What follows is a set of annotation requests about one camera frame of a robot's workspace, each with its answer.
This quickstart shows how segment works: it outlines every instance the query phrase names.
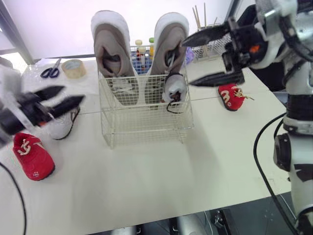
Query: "beige sneaker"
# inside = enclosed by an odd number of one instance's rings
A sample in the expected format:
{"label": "beige sneaker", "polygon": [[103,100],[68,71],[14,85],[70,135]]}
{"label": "beige sneaker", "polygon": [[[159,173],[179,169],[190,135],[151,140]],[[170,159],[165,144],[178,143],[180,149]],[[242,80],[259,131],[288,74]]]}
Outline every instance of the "beige sneaker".
{"label": "beige sneaker", "polygon": [[91,20],[98,70],[108,80],[112,93],[122,105],[136,105],[138,82],[130,55],[130,37],[125,19],[114,11],[98,11]]}
{"label": "beige sneaker", "polygon": [[[181,42],[189,32],[188,20],[177,12],[163,15],[155,28],[154,58],[147,75],[178,73],[185,59],[186,48]],[[145,86],[147,104],[160,103],[164,92],[165,78],[151,77]]]}

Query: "black cable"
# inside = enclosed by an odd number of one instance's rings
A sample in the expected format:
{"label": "black cable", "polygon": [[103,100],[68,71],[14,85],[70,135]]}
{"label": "black cable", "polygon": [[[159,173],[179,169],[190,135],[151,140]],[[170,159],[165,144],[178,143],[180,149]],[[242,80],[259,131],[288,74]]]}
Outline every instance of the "black cable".
{"label": "black cable", "polygon": [[2,163],[0,163],[0,166],[10,175],[10,177],[14,183],[14,186],[16,187],[16,189],[19,192],[19,196],[21,199],[22,207],[23,207],[23,213],[24,213],[24,232],[23,232],[23,235],[26,235],[27,217],[26,217],[26,208],[25,208],[25,202],[24,202],[24,198],[22,195],[22,191],[20,190],[20,187],[19,187],[18,183],[16,182],[13,174],[10,172],[10,170],[5,165],[3,165]]}
{"label": "black cable", "polygon": [[290,18],[280,17],[279,27],[283,33],[285,41],[288,46],[294,50],[294,52],[301,58],[313,62],[313,52],[307,46],[305,46],[298,38],[296,29],[292,25]]}
{"label": "black cable", "polygon": [[276,129],[274,131],[274,139],[277,136],[277,132],[278,132],[279,128],[282,126],[283,122],[284,122],[284,120],[281,119],[280,122],[278,123],[278,125],[276,126]]}
{"label": "black cable", "polygon": [[260,171],[260,173],[261,173],[261,176],[262,176],[262,178],[263,178],[263,180],[264,180],[264,183],[266,184],[266,187],[268,188],[268,191],[269,191],[270,195],[272,196],[272,199],[273,199],[273,201],[274,201],[276,207],[278,208],[280,214],[282,215],[282,217],[283,217],[285,223],[287,224],[287,226],[289,227],[289,229],[291,230],[291,232],[292,232],[294,235],[299,235],[299,233],[297,232],[297,230],[294,228],[293,224],[289,221],[289,219],[288,219],[288,217],[287,217],[287,215],[286,215],[286,213],[285,213],[283,207],[281,206],[281,204],[279,203],[279,201],[278,201],[276,195],[274,194],[273,189],[271,188],[271,186],[270,186],[270,184],[269,184],[269,182],[268,182],[268,180],[267,180],[267,178],[266,178],[266,176],[265,176],[265,174],[264,174],[264,172],[263,172],[263,170],[262,170],[262,168],[261,168],[261,165],[260,165],[259,160],[258,160],[257,152],[256,152],[259,139],[260,139],[261,135],[263,134],[263,132],[264,132],[273,122],[275,122],[276,120],[282,118],[285,114],[286,114],[286,113],[283,113],[283,114],[281,114],[281,115],[275,117],[274,119],[272,119],[271,121],[269,121],[269,122],[260,130],[260,132],[258,133],[258,135],[257,135],[257,137],[256,137],[256,139],[255,139],[255,142],[254,142],[254,146],[253,146],[253,156],[254,156],[255,163],[256,163],[256,165],[257,165],[257,167],[258,167],[258,169],[259,169],[259,171]]}
{"label": "black cable", "polygon": [[286,87],[286,84],[288,82],[288,80],[294,75],[294,73],[296,71],[298,71],[301,66],[303,66],[307,61],[306,60],[300,60],[299,62],[297,62],[289,71],[288,73],[283,77],[282,83],[283,86]]}

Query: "wooden stick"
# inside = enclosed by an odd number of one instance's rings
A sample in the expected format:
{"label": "wooden stick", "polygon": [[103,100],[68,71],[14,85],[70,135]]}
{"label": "wooden stick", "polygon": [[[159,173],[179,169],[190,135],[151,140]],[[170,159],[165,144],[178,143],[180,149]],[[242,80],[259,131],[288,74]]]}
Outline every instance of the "wooden stick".
{"label": "wooden stick", "polygon": [[197,14],[197,19],[198,19],[199,27],[201,28],[197,5],[195,5],[195,8],[196,8],[196,14]]}
{"label": "wooden stick", "polygon": [[204,27],[206,28],[206,10],[205,10],[205,2],[204,2]]}
{"label": "wooden stick", "polygon": [[[203,5],[204,5],[204,28],[206,28],[207,25],[206,25],[206,9],[205,9],[205,2],[203,3]],[[207,50],[206,45],[203,46],[203,55],[204,55],[204,57],[209,57],[209,52],[208,52],[208,50]]]}
{"label": "wooden stick", "polygon": [[198,22],[197,15],[196,15],[196,12],[195,12],[194,8],[192,8],[192,11],[194,12],[194,16],[195,16],[195,19],[196,19],[197,27],[199,28],[199,22]]}
{"label": "wooden stick", "polygon": [[215,26],[215,24],[216,24],[216,21],[217,21],[217,17],[215,18],[215,21],[214,21],[213,27]]}

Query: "metal pole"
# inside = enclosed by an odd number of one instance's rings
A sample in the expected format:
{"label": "metal pole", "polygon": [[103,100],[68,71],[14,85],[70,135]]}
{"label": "metal pole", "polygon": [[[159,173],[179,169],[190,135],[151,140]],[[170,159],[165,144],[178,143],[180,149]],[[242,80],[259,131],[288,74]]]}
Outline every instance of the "metal pole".
{"label": "metal pole", "polygon": [[31,65],[34,64],[34,60],[31,57],[22,37],[19,34],[18,29],[16,28],[10,13],[8,12],[4,2],[0,0],[0,24],[3,33],[10,40],[13,46],[17,49],[17,52],[20,53],[24,61]]}

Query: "bottle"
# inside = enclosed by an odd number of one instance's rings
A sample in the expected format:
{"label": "bottle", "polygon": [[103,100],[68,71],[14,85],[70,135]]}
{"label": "bottle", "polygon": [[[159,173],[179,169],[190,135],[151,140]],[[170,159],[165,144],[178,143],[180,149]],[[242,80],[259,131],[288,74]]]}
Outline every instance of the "bottle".
{"label": "bottle", "polygon": [[150,60],[153,59],[153,53],[154,53],[154,48],[153,48],[153,43],[155,42],[155,38],[149,38],[149,43],[150,43]]}
{"label": "bottle", "polygon": [[140,61],[141,63],[141,71],[145,71],[145,52],[146,52],[146,47],[140,47],[142,45],[141,40],[136,40],[135,44],[137,47],[137,60]]}

